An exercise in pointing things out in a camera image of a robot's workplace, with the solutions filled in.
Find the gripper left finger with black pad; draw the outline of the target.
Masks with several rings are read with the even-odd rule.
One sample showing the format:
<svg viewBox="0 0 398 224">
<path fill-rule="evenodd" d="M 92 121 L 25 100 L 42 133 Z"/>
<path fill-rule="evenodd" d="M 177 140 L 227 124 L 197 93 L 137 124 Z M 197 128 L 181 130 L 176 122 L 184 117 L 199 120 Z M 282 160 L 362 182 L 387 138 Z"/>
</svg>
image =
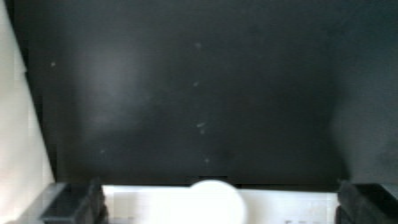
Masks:
<svg viewBox="0 0 398 224">
<path fill-rule="evenodd" d="M 97 180 L 67 183 L 41 214 L 44 224 L 108 224 L 103 187 Z"/>
</svg>

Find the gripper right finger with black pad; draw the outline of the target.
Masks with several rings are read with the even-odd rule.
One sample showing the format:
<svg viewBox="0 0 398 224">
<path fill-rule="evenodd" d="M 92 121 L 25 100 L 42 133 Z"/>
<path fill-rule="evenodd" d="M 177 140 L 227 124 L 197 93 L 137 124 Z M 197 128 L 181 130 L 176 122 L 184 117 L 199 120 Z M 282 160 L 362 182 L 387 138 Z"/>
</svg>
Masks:
<svg viewBox="0 0 398 224">
<path fill-rule="evenodd" d="M 398 224 L 398 185 L 341 183 L 334 224 Z"/>
</svg>

